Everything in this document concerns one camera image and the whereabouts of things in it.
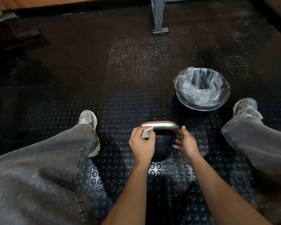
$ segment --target plastic bag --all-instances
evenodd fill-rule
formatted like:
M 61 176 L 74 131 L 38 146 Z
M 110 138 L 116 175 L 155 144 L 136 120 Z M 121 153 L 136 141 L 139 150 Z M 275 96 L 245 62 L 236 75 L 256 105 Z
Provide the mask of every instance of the plastic bag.
M 229 83 L 212 69 L 188 67 L 173 81 L 180 102 L 194 110 L 217 109 L 230 95 Z

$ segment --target floor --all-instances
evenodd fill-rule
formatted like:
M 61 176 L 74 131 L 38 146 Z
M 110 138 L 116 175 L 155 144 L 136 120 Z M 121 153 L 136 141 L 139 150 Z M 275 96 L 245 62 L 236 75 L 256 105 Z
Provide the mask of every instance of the floor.
M 165 6 L 169 34 L 152 36 L 149 7 L 26 18 L 15 32 L 41 28 L 47 44 L 0 54 L 0 155 L 98 117 L 102 149 L 85 162 L 81 190 L 100 222 L 134 164 L 132 128 L 169 120 L 172 79 L 188 66 L 220 72 L 229 100 L 191 131 L 200 151 L 247 201 L 254 196 L 244 155 L 220 134 L 235 102 L 257 100 L 264 123 L 281 131 L 281 34 L 248 0 L 200 0 Z M 147 223 L 214 224 L 191 167 L 175 151 L 150 166 Z

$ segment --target wall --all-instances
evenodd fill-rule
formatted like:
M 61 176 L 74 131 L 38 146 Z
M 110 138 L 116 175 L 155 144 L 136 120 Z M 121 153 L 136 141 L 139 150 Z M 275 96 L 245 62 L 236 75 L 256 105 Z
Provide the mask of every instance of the wall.
M 59 5 L 80 1 L 89 0 L 0 0 L 0 7 L 2 10 L 14 10 L 19 8 Z

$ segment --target foot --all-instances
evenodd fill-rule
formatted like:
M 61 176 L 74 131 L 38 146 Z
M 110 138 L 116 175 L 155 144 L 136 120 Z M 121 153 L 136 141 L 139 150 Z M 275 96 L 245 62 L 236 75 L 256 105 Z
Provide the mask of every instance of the foot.
M 244 98 L 234 105 L 232 119 L 241 117 L 254 117 L 259 120 L 263 119 L 261 113 L 257 111 L 257 102 L 255 99 Z
M 96 115 L 92 111 L 84 110 L 80 114 L 78 124 L 90 125 L 94 129 L 94 132 L 96 134 L 96 128 L 97 128 L 98 121 L 97 121 Z M 99 151 L 100 151 L 100 142 L 98 142 L 97 147 L 94 148 L 94 150 L 89 154 L 89 157 L 94 157 L 94 156 L 98 155 Z

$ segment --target kettlebell handle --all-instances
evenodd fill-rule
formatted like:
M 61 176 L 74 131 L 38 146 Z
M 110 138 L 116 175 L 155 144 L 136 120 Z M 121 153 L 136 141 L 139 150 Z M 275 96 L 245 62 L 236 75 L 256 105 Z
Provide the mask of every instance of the kettlebell handle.
M 172 121 L 146 121 L 139 125 L 140 127 L 153 126 L 153 130 L 172 130 L 179 132 L 179 125 Z

